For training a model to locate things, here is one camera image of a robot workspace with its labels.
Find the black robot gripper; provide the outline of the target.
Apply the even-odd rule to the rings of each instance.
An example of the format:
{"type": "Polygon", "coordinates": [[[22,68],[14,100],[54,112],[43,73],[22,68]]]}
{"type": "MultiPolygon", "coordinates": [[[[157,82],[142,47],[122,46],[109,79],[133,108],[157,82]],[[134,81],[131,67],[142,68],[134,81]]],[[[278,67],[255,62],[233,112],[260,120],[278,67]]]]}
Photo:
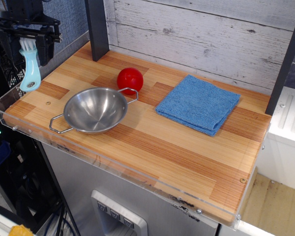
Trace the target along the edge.
{"type": "Polygon", "coordinates": [[[0,42],[8,58],[21,58],[20,37],[36,38],[41,66],[54,57],[54,42],[62,41],[60,20],[44,14],[41,0],[7,0],[0,11],[0,42]]]}

